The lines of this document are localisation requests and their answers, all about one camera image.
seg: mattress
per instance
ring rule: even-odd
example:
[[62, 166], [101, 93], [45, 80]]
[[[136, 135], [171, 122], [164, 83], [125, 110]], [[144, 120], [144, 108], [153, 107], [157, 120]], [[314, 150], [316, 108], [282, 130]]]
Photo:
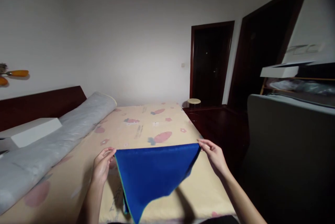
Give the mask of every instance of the mattress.
[[[155, 148], [195, 143], [197, 138], [201, 135], [177, 103], [117, 107], [0, 216], [0, 223], [75, 223], [90, 183], [93, 160], [103, 148]], [[131, 223], [123, 207], [122, 184], [115, 166], [104, 186], [99, 223]], [[234, 213], [206, 154], [201, 152], [191, 175], [171, 195], [150, 202], [141, 223], [200, 222]]]

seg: hand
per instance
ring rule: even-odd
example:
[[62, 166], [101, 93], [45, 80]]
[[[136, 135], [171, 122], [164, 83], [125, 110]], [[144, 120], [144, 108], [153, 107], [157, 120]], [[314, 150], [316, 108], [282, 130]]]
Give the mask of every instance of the hand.
[[201, 149], [207, 154], [209, 162], [218, 177], [230, 173], [222, 149], [207, 139], [198, 139]]
[[94, 159], [92, 181], [104, 184], [107, 180], [108, 170], [115, 162], [116, 149], [108, 147], [103, 149]]

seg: white wall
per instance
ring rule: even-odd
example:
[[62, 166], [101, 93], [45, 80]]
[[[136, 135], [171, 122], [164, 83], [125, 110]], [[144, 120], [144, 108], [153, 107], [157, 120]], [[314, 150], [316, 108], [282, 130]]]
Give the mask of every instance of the white wall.
[[242, 18], [270, 0], [0, 0], [1, 62], [28, 69], [0, 99], [81, 85], [120, 105], [189, 97], [191, 26], [235, 20], [223, 104]]
[[27, 69], [28, 80], [10, 79], [0, 99], [78, 85], [64, 0], [0, 0], [0, 62]]
[[241, 19], [268, 1], [68, 0], [84, 46], [83, 90], [108, 93], [120, 105], [186, 101], [191, 26], [235, 20], [226, 103]]
[[335, 62], [335, 0], [304, 1], [289, 47], [317, 43], [325, 43], [322, 51], [301, 55], [288, 52], [283, 63], [300, 60]]

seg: wall sconce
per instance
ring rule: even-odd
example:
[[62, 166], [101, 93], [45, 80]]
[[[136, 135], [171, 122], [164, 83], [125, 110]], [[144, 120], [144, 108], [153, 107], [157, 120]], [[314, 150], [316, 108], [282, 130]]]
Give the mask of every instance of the wall sconce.
[[8, 84], [8, 81], [6, 78], [4, 78], [2, 75], [8, 75], [8, 76], [15, 76], [15, 77], [26, 77], [29, 74], [28, 70], [14, 70], [14, 71], [7, 71], [7, 64], [0, 63], [0, 85], [4, 86]]

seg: dark wooden door frame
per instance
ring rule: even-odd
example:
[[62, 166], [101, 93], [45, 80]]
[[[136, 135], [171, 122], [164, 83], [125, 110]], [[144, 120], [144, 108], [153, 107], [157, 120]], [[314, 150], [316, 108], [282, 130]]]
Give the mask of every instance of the dark wooden door frame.
[[[233, 69], [233, 75], [232, 75], [231, 83], [230, 83], [229, 97], [228, 97], [228, 103], [227, 103], [228, 106], [231, 105], [231, 95], [232, 95], [234, 82], [236, 80], [236, 76], [239, 74], [239, 70], [237, 68], [238, 68], [238, 62], [241, 59], [241, 51], [242, 51], [242, 47], [243, 47], [242, 42], [243, 42], [243, 36], [244, 36], [244, 31], [245, 31], [246, 24], [247, 24], [247, 22], [250, 18], [252, 18], [256, 14], [258, 14], [260, 11], [263, 11], [264, 9], [268, 8], [269, 6], [275, 4], [278, 1], [280, 1], [280, 0], [271, 0], [270, 2], [266, 3], [264, 6], [261, 6], [260, 8], [253, 11], [252, 13], [248, 14], [247, 16], [245, 16], [242, 19], [241, 30], [240, 30], [240, 35], [239, 35], [239, 38], [238, 38], [238, 45], [237, 45], [237, 51], [236, 51], [236, 57], [235, 57], [235, 63], [234, 63], [234, 69]], [[284, 41], [283, 41], [283, 45], [280, 49], [276, 64], [282, 63], [282, 61], [284, 59], [284, 56], [285, 56], [285, 53], [286, 53], [286, 50], [287, 50], [287, 46], [290, 42], [294, 27], [296, 25], [296, 22], [297, 22], [297, 19], [298, 19], [300, 10], [301, 10], [301, 7], [303, 6], [304, 0], [297, 0], [297, 2], [298, 3], [294, 8], [294, 11], [293, 11], [291, 20], [289, 22], [288, 29], [286, 31], [285, 38], [284, 38]]]
[[222, 74], [222, 84], [223, 86], [221, 87], [221, 92], [220, 92], [220, 98], [222, 101], [223, 98], [223, 92], [224, 92], [224, 85], [226, 81], [226, 75], [227, 75], [227, 68], [228, 68], [228, 61], [229, 61], [229, 53], [230, 53], [230, 47], [231, 47], [231, 40], [233, 37], [233, 31], [234, 31], [234, 24], [235, 21], [225, 21], [225, 22], [218, 22], [218, 23], [210, 23], [210, 24], [204, 24], [204, 25], [197, 25], [197, 26], [192, 26], [191, 29], [191, 72], [190, 72], [190, 82], [189, 82], [189, 97], [193, 98], [193, 57], [194, 57], [194, 33], [196, 30], [204, 29], [204, 28], [212, 28], [212, 27], [224, 27], [224, 26], [229, 26], [230, 31], [229, 31], [229, 45], [227, 47], [227, 52], [225, 54], [226, 60], [223, 61], [223, 70], [224, 73]]

